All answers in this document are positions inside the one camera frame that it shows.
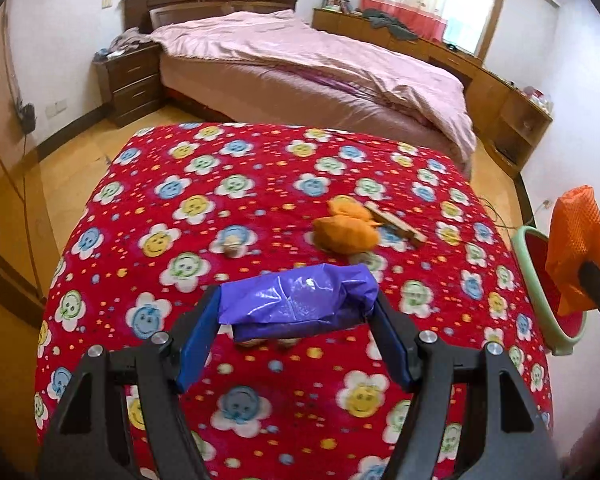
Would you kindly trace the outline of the orange plastic bag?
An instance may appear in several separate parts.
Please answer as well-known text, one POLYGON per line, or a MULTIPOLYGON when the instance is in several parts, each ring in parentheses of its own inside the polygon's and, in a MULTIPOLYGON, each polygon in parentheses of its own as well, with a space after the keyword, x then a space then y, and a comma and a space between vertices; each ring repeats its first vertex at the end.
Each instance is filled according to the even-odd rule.
POLYGON ((591 185, 558 197, 550 219, 545 270, 560 293, 560 316, 595 309, 579 281, 586 262, 600 269, 600 208, 591 185))

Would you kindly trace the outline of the purple plastic bag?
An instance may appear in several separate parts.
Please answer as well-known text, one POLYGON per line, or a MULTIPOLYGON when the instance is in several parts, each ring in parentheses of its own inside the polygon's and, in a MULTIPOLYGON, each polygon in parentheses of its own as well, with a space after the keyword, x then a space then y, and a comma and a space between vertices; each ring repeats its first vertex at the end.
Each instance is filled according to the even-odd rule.
POLYGON ((379 286, 367 266, 322 263, 221 286, 219 323, 234 341, 346 330, 372 313, 379 286))

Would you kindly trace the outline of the orange mesh knotted bag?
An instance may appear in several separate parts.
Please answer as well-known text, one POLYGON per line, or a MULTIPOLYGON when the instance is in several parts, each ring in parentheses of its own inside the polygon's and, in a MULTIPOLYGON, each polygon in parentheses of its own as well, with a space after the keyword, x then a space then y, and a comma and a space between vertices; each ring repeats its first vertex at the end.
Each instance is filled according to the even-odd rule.
POLYGON ((360 202, 338 195, 327 206, 329 215, 312 222, 313 243, 317 247, 350 256, 369 252, 380 243, 378 223, 360 202))

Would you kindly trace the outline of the small wooden piece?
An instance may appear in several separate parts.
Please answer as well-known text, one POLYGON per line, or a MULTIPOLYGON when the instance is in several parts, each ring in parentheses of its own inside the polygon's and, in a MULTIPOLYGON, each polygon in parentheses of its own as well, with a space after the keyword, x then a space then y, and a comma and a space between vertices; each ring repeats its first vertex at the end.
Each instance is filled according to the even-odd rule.
POLYGON ((376 222, 391 226, 400 237, 408 240, 414 247, 420 247, 426 243, 427 237, 418 229, 413 228, 404 220, 392 214, 389 211, 382 210, 377 204, 368 200, 364 203, 364 207, 372 215, 376 222))

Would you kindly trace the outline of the red bin with green rim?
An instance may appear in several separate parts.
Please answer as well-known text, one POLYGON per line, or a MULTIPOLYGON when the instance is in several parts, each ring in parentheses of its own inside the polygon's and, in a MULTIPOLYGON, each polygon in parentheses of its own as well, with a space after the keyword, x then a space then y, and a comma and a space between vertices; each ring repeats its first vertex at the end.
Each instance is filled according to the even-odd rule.
POLYGON ((533 226, 521 226, 512 238, 512 247, 547 352, 570 356, 583 337, 586 313, 558 313, 560 292, 545 269, 548 237, 533 226))

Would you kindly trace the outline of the peanut shell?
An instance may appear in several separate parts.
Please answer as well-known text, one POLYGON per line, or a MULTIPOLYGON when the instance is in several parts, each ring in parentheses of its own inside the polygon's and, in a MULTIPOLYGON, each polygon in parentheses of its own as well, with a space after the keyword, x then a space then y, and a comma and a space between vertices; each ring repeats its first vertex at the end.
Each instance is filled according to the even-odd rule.
POLYGON ((227 236, 222 241, 222 251, 227 257, 238 258, 242 253, 242 241, 238 236, 227 236))

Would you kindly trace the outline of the red floral smiley quilt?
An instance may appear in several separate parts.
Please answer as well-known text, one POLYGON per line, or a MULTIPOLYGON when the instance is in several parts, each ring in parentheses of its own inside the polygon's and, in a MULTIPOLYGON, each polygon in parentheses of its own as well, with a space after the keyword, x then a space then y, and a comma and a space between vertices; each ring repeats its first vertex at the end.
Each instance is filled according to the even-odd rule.
POLYGON ((42 479, 556 479, 551 414, 469 184, 367 134, 137 131, 38 336, 42 479))

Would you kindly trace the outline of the corner wooden shelf unit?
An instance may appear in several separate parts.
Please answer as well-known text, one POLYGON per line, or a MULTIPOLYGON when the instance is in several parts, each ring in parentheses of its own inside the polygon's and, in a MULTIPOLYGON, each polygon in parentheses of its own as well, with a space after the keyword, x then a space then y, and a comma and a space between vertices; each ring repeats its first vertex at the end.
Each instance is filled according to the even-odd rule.
POLYGON ((518 90, 510 90, 486 128, 486 152, 510 178, 521 169, 540 144, 553 118, 518 90))

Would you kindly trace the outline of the wooden wardrobe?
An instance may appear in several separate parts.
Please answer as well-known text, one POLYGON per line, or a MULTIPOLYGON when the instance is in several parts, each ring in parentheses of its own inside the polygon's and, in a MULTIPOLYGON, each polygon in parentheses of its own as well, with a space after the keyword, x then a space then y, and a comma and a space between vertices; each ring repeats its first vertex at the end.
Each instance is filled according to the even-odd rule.
POLYGON ((26 144, 10 91, 5 9, 0 7, 0 305, 38 327, 42 318, 40 280, 32 256, 23 162, 26 144))

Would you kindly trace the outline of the long wooden desk cabinet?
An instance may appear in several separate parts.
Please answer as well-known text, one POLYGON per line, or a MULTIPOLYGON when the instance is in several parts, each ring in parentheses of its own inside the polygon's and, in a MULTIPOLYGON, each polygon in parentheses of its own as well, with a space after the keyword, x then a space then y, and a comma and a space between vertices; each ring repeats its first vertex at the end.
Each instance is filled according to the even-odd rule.
POLYGON ((323 32, 376 44, 447 70, 463 84, 468 115, 481 139, 488 136, 489 126, 498 118, 509 97, 509 85, 488 72, 478 58, 452 51, 442 44, 421 39, 396 39, 387 27, 373 28, 362 16, 319 8, 313 10, 311 26, 323 32))

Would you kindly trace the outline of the dark wooden nightstand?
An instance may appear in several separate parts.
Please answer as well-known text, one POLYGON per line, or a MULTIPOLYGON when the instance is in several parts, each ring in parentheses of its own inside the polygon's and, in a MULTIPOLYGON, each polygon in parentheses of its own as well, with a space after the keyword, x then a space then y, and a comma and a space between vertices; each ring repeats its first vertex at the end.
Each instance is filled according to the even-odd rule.
POLYGON ((107 118, 122 128, 163 107, 158 44, 113 58, 95 58, 102 104, 107 118))

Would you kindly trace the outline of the pink bed duvet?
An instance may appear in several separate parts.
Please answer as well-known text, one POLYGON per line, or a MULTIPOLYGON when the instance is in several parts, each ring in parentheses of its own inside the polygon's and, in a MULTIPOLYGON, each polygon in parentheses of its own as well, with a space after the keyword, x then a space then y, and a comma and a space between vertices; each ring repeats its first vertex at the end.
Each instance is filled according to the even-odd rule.
POLYGON ((291 10, 164 25, 162 81, 232 119, 335 127, 412 142, 468 167, 463 86, 442 68, 320 32, 291 10))

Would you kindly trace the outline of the dark clothes on desk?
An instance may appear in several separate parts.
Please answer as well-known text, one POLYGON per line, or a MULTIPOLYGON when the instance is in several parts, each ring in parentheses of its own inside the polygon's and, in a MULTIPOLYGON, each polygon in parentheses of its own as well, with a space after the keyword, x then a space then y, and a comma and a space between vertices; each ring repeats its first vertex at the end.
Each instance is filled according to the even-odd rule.
POLYGON ((362 17, 370 22, 373 29, 385 28, 397 40, 415 41, 418 35, 409 29, 403 22, 389 13, 369 8, 362 11, 362 17))

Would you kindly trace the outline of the black charger on wall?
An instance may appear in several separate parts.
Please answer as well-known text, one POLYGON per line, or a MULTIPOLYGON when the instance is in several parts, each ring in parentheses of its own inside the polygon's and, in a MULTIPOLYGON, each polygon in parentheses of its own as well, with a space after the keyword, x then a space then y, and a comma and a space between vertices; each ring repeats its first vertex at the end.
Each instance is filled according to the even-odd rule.
POLYGON ((16 113, 22 133, 25 136, 32 133, 36 128, 34 105, 32 103, 22 104, 18 102, 16 104, 16 113))

